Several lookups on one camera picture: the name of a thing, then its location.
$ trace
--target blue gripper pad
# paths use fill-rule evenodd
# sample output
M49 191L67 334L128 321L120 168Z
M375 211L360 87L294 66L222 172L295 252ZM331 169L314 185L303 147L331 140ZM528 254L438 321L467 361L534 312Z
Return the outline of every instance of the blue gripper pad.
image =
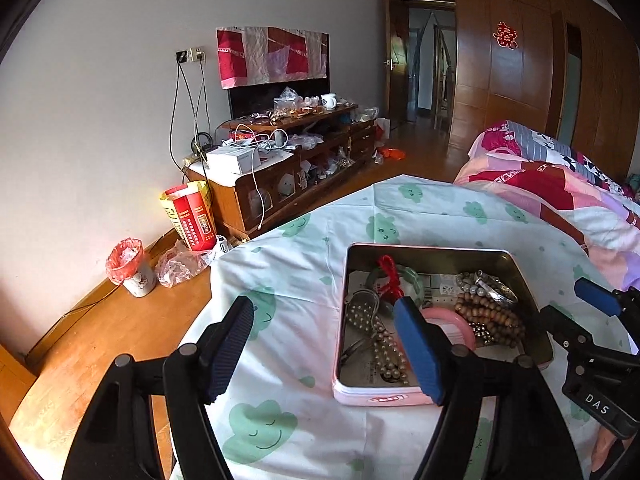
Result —
M574 285L575 295L583 301L592 304L607 316L619 316L622 312L616 297L606 288L596 285L591 280L580 278Z
M449 339L439 326L424 320L409 297L396 301L394 325L420 389L441 406L446 393L443 368L447 366L446 352L451 348Z

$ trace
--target trash can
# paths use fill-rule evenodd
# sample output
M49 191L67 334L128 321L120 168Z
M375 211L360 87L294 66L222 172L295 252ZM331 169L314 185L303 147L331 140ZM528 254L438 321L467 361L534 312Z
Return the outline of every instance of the trash can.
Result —
M113 248L107 258L106 272L112 283L124 285L136 298L146 296L158 282L147 261L142 241L136 238L127 238Z

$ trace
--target pink patchwork bedspread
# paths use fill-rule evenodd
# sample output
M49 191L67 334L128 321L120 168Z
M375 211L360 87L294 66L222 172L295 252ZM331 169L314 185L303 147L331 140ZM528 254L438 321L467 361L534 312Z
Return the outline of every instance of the pink patchwork bedspread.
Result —
M455 184L538 216L574 238L614 288L640 288L640 208L589 159L561 150L568 148L505 121L476 139Z

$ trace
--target wall socket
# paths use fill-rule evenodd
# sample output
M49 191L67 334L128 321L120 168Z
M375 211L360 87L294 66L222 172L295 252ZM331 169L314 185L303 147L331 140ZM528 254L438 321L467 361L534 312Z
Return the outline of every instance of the wall socket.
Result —
M192 46L187 50L178 50L175 53L175 60L178 63L204 61L204 51L199 46Z

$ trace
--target red and white cloth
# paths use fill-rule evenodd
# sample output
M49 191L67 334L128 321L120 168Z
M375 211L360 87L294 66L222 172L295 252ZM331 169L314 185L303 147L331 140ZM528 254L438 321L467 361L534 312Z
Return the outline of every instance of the red and white cloth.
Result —
M218 29L222 88L326 77L329 35L276 27Z

